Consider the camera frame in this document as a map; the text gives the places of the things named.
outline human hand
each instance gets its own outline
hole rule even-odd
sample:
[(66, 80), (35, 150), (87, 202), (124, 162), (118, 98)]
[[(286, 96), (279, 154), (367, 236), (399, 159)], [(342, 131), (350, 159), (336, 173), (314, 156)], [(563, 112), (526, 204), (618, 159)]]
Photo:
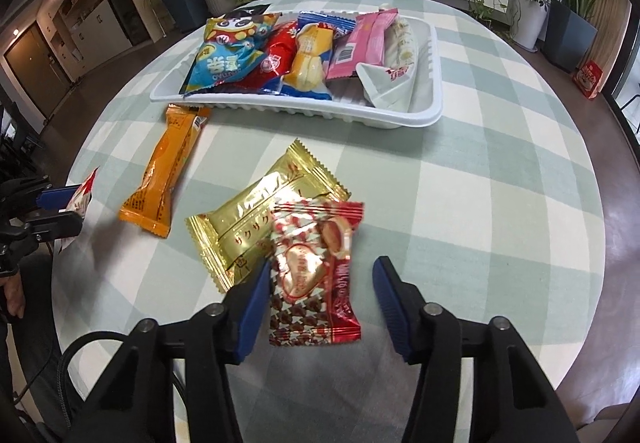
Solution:
[(4, 288), (4, 296), (6, 297), (7, 312), (13, 316), (22, 318), (24, 316), (24, 291), (22, 290), (22, 279), (20, 272), (0, 279), (0, 287)]

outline tray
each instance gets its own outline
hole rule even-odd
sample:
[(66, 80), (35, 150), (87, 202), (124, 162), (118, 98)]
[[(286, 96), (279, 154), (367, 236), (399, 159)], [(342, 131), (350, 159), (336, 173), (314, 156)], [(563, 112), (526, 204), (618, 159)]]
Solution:
[[(355, 18), (358, 12), (327, 12)], [(279, 22), (298, 17), (298, 12), (282, 12)], [(197, 48), (190, 52), (170, 70), (151, 90), (152, 102), (177, 103), (183, 105), (211, 105), (216, 107), (244, 108), (284, 111), (290, 114), (301, 112), (306, 116), (339, 118), (344, 121), (359, 121), (379, 128), (425, 127), (432, 125), (442, 115), (442, 77), (438, 38), (433, 25), (422, 19), (404, 16), (418, 42), (418, 62), (414, 90), (408, 112), (395, 112), (371, 106), (364, 98), (362, 83), (357, 78), (332, 80), (327, 87), (332, 92), (332, 101), (312, 98), (294, 98), (272, 94), (247, 92), (206, 92), (183, 96), (180, 94), (187, 74), (191, 69)]]

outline bolt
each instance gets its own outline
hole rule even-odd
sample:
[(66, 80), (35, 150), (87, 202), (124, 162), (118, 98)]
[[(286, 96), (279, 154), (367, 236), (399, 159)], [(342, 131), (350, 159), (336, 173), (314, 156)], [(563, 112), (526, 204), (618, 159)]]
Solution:
[(436, 304), (436, 302), (427, 302), (427, 304), (425, 304), (424, 308), (422, 309), (424, 309), (424, 312), (428, 315), (431, 315), (432, 317), (437, 317), (442, 313), (442, 306), (440, 304)]
[(145, 318), (140, 320), (140, 322), (138, 322), (138, 329), (143, 333), (148, 333), (157, 325), (158, 323), (155, 320), (153, 320), (153, 318)]
[(217, 317), (218, 315), (222, 315), (225, 311), (225, 307), (220, 302), (214, 302), (213, 304), (209, 304), (206, 308), (204, 308), (204, 312), (210, 317)]
[(500, 331), (507, 330), (511, 327), (511, 323), (505, 317), (495, 317), (494, 326), (496, 326)]

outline white plant pot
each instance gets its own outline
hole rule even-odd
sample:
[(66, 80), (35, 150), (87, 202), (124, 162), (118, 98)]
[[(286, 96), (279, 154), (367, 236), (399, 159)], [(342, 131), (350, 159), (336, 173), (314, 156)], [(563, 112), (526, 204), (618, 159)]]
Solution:
[(548, 6), (540, 6), (530, 0), (509, 0), (508, 22), (511, 22), (511, 38), (527, 51), (537, 51), (536, 40), (548, 15)]

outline green and white tablecloth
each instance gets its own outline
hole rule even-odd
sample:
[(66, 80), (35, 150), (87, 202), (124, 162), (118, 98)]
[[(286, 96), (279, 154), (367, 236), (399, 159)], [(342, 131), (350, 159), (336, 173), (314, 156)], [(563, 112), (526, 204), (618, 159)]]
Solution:
[[(149, 92), (193, 53), (202, 32), (186, 37), (119, 92), (72, 168), (69, 182), (79, 183), (100, 167), (82, 233), (54, 261), (62, 348), (88, 331), (128, 333), (143, 317), (178, 321), (220, 301), (184, 218), (216, 209), (299, 137), (353, 200), (366, 204), (351, 267), (362, 341), (275, 348), (265, 324), (254, 352), (229, 368), (247, 443), (400, 441), (418, 368), (395, 354), (378, 310), (371, 269), (379, 255), (458, 317), (510, 318), (558, 385), (582, 347), (602, 288), (604, 223), (584, 142), (550, 87), (503, 40), (437, 2), (270, 2), (273, 10), (358, 11), (386, 2), (433, 23), (444, 115), (423, 129), (380, 130), (214, 109), (174, 192), (172, 230), (162, 240), (116, 214), (164, 132), (164, 106), (150, 103)], [(108, 343), (92, 344), (74, 359), (70, 372), (81, 394), (113, 351)], [(470, 378), (465, 362), (459, 441), (468, 435)], [(181, 405), (177, 413), (185, 419)]]

